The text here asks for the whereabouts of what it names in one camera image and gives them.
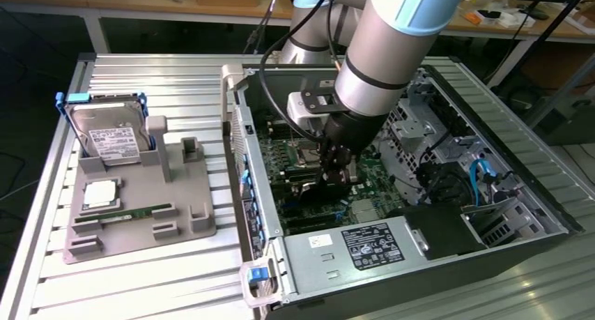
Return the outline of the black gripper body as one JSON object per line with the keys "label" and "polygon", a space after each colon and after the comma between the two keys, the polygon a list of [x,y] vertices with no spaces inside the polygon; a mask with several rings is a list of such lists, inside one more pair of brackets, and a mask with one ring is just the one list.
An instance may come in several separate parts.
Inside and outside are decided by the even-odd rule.
{"label": "black gripper body", "polygon": [[388,115],[364,116],[356,112],[337,112],[329,115],[324,135],[335,146],[345,147],[353,155],[372,143]]}

